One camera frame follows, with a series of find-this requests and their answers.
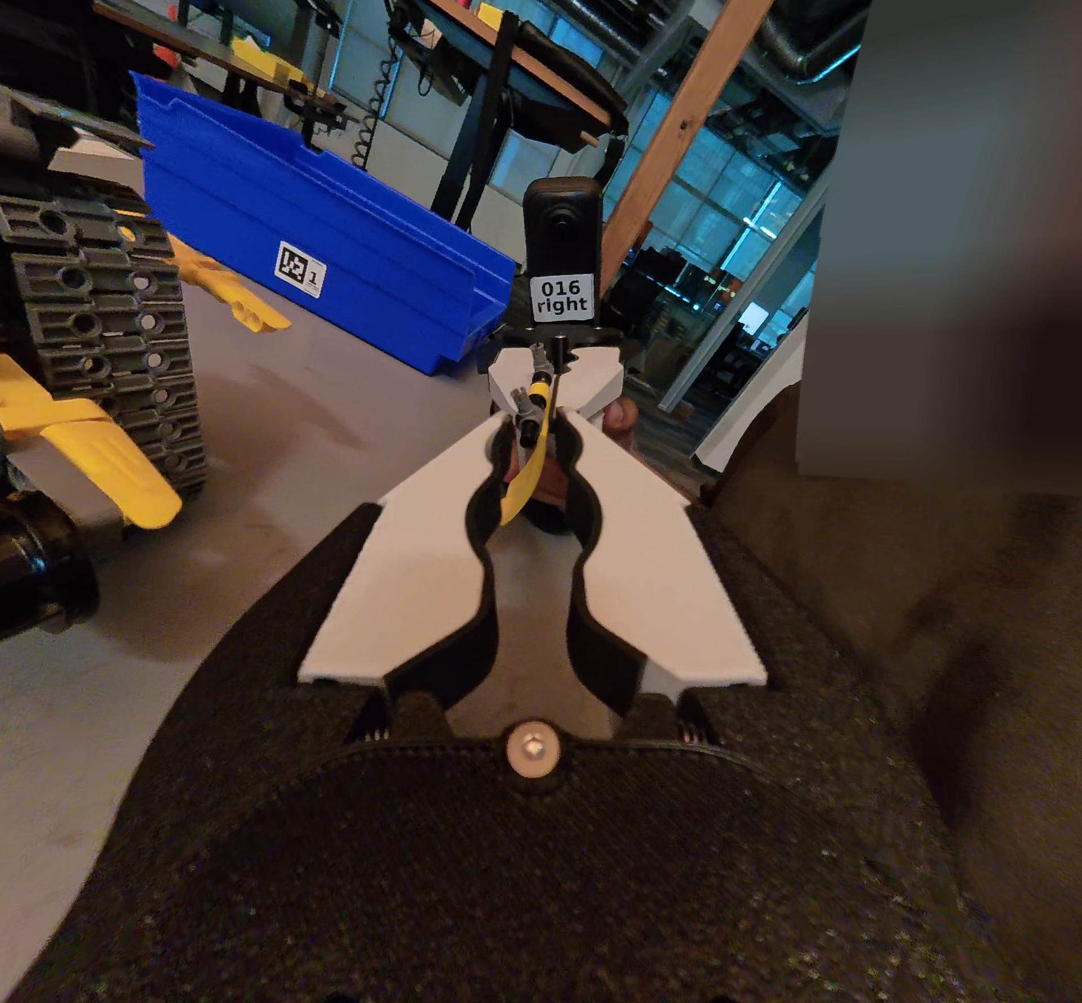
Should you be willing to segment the yellow black toy tracked vehicle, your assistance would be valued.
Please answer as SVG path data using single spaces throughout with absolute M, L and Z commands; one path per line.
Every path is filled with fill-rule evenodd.
M 82 131 L 149 146 L 2 87 L 3 641 L 96 613 L 106 553 L 169 526 L 207 475 L 170 239 L 132 189 L 52 168 Z

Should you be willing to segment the long yellow toy beam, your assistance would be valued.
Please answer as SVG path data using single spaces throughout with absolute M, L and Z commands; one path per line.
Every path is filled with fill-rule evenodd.
M 183 283 L 195 287 L 227 307 L 233 317 L 255 334 L 287 330 L 291 320 L 252 292 L 224 264 L 168 234 L 172 261 Z

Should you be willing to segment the slanted wooden post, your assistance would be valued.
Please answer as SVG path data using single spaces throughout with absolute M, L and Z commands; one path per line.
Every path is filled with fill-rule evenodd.
M 602 234 L 601 295 L 645 224 L 775 0 L 726 0 Z

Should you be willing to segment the yellow curved toy piece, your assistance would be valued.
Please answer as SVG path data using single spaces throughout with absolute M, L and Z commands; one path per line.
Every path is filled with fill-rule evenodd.
M 532 390 L 538 387 L 541 382 L 530 383 L 529 388 Z M 551 417 L 553 413 L 553 401 L 555 397 L 555 391 L 558 386 L 558 375 L 555 374 L 551 385 L 547 390 L 551 392 L 551 401 L 549 402 L 549 421 L 547 421 L 547 433 L 549 425 L 551 424 Z M 518 448 L 526 453 L 525 461 L 520 462 L 520 468 L 518 468 L 516 475 L 509 481 L 507 491 L 505 492 L 501 504 L 500 504 L 500 525 L 506 526 L 509 523 L 514 520 L 514 518 L 522 513 L 522 509 L 529 502 L 531 497 L 535 494 L 535 486 L 539 480 L 540 473 L 543 468 L 544 460 L 547 454 L 547 435 L 544 435 L 542 440 L 538 443 L 535 448 L 524 448 L 518 441 Z

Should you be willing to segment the wooden desk with black frame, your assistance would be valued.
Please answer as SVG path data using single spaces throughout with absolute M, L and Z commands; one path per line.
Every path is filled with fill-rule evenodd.
M 106 19 L 144 35 L 186 60 L 204 60 L 226 72 L 223 104 L 242 113 L 258 115 L 258 90 L 263 89 L 283 97 L 289 110 L 301 118 L 302 137 L 312 145 L 316 126 L 329 131 L 344 130 L 357 118 L 346 113 L 345 104 L 329 94 L 308 89 L 296 77 L 278 80 L 275 72 L 265 72 L 259 65 L 243 60 L 226 43 L 214 40 L 189 27 L 168 19 L 151 9 L 132 0 L 93 0 L 93 10 Z

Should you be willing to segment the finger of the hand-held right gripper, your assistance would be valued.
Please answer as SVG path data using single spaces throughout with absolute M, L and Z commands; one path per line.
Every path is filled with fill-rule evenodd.
M 500 349 L 488 368 L 489 392 L 496 404 L 496 413 L 518 415 L 517 402 L 512 398 L 513 390 L 527 390 L 535 381 L 535 356 L 528 347 L 506 347 Z
M 619 347 L 575 347 L 560 374 L 557 411 L 573 411 L 601 431 L 605 408 L 621 396 L 623 382 Z

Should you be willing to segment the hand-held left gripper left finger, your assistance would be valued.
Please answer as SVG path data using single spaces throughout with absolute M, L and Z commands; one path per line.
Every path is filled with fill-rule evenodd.
M 491 415 L 386 494 L 298 673 L 454 707 L 494 667 L 494 569 L 513 424 Z

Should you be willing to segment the grey metal post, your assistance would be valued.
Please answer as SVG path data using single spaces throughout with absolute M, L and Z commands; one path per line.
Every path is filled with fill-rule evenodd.
M 688 360 L 684 362 L 672 384 L 667 390 L 667 393 L 658 401 L 658 408 L 661 411 L 670 414 L 675 410 L 679 401 L 683 400 L 687 390 L 690 388 L 707 362 L 710 361 L 710 358 L 720 348 L 725 336 L 729 333 L 733 324 L 737 322 L 744 307 L 754 300 L 763 285 L 771 279 L 771 276 L 799 243 L 803 234 L 821 213 L 832 180 L 833 169 L 834 163 L 830 163 L 823 170 L 812 190 L 808 192 L 800 207 L 786 223 L 786 226 L 782 227 L 781 233 L 765 252 L 758 265 L 753 268 L 745 283 L 733 296 L 733 300 L 725 311 L 722 312 L 720 318 L 692 351 Z

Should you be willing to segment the yellow bin on desk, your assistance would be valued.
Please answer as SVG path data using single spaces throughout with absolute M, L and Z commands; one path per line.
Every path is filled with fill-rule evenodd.
M 233 38 L 230 49 L 236 60 L 255 68 L 258 72 L 272 79 L 278 85 L 294 89 L 296 85 L 301 85 L 305 90 L 312 88 L 311 80 L 300 68 L 261 49 L 251 37 Z

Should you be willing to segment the wooden desk with black legs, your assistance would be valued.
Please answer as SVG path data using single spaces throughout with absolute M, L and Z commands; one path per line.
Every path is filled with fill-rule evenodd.
M 486 17 L 456 0 L 383 1 L 403 56 L 467 103 L 433 213 L 472 227 L 510 131 L 570 155 L 607 136 L 595 174 L 607 186 L 626 151 L 626 101 L 595 67 L 510 11 Z

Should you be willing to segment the person's right hand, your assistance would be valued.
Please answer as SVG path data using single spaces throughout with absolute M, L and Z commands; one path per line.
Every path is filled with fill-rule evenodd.
M 602 431 L 630 456 L 644 461 L 635 437 L 638 417 L 636 402 L 629 397 L 620 397 L 608 402 L 602 412 Z M 569 481 L 555 454 L 554 443 L 554 438 L 550 437 L 546 459 L 535 486 L 535 494 L 522 509 L 522 515 L 544 535 L 560 536 L 569 531 L 566 522 Z

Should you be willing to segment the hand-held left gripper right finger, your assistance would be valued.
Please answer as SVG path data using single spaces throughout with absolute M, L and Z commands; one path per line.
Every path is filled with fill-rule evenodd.
M 567 650 L 615 714 L 639 694 L 764 687 L 767 671 L 689 516 L 689 503 L 585 418 L 560 414 L 557 458 L 573 566 Z

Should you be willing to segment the grey black toy pin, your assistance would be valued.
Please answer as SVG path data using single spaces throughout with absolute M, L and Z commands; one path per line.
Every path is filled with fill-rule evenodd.
M 549 385 L 541 383 L 532 390 L 514 388 L 511 399 L 516 407 L 516 428 L 522 447 L 533 449 L 547 435 L 549 402 L 551 392 Z

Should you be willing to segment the blue plastic bin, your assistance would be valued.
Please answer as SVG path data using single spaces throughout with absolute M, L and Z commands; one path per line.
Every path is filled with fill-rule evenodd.
M 499 326 L 513 259 L 296 131 L 132 78 L 172 236 L 424 374 Z

